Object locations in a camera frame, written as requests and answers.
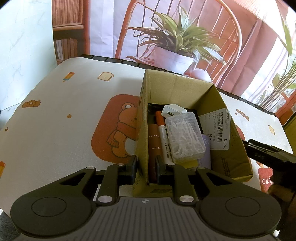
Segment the purple booklet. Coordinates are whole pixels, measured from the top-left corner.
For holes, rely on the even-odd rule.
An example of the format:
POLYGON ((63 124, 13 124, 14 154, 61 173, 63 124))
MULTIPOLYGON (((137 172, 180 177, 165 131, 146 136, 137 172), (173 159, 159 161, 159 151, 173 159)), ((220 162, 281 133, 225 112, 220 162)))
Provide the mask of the purple booklet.
POLYGON ((202 138, 206 147, 206 151, 204 153, 203 158, 199 159, 199 165, 211 169, 210 138, 204 134, 202 134, 202 138))

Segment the brown cardboard box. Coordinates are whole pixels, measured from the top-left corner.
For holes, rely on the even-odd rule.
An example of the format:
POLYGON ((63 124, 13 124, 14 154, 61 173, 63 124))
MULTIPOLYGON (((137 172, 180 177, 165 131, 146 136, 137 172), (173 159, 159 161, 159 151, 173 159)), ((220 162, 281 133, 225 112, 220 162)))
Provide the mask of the brown cardboard box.
MULTIPOLYGON (((171 186, 149 183, 148 105, 177 104, 182 108, 195 109, 198 115, 226 108, 215 85, 169 72, 147 69, 139 97, 136 124, 136 149, 140 168, 137 171, 133 195, 135 197, 163 197, 171 195, 171 186)), ((211 169, 238 182, 253 177, 251 162, 235 123, 230 121, 228 150, 211 151, 211 169)))

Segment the printed living room backdrop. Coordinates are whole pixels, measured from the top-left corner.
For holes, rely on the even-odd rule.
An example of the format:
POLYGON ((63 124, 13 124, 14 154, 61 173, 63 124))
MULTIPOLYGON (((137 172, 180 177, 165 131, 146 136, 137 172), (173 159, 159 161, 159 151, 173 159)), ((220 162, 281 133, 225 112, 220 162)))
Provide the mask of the printed living room backdrop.
POLYGON ((52 1, 58 62, 126 59, 295 113, 295 1, 52 1))

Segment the orange cap white marker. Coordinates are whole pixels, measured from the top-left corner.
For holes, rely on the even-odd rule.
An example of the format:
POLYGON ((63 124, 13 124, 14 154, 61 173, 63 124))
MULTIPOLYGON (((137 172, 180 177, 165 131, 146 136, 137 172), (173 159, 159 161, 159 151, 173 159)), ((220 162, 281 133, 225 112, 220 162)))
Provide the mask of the orange cap white marker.
POLYGON ((161 138, 164 163, 168 165, 174 165, 175 163, 173 162, 171 157, 171 150, 170 150, 170 145, 168 141, 165 120, 160 110, 156 111, 156 122, 157 122, 157 125, 159 126, 159 135, 161 138))

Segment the white usb charger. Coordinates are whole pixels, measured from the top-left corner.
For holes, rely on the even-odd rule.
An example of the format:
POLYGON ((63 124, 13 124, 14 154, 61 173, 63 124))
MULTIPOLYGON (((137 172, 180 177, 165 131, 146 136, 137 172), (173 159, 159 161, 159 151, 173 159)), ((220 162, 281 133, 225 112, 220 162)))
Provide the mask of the white usb charger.
POLYGON ((186 113, 187 110, 178 106, 177 104, 167 104, 164 105, 161 115, 165 118, 170 116, 180 115, 186 113))

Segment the brown cylindrical tube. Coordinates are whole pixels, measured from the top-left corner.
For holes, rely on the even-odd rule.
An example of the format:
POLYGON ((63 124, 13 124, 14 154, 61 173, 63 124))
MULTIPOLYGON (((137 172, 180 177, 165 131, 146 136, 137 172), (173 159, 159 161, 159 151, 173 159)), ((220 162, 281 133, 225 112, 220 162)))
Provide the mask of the brown cylindrical tube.
POLYGON ((156 183, 156 157, 163 154, 159 126, 155 123, 148 124, 149 143, 149 182, 156 183))

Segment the clear plastic floss pick box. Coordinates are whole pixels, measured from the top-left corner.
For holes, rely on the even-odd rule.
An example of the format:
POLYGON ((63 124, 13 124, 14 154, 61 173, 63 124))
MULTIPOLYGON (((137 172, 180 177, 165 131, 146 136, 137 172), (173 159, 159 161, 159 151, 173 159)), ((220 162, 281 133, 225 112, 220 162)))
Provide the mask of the clear plastic floss pick box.
POLYGON ((206 147, 194 113, 170 116, 165 123, 174 163, 203 158, 206 147))

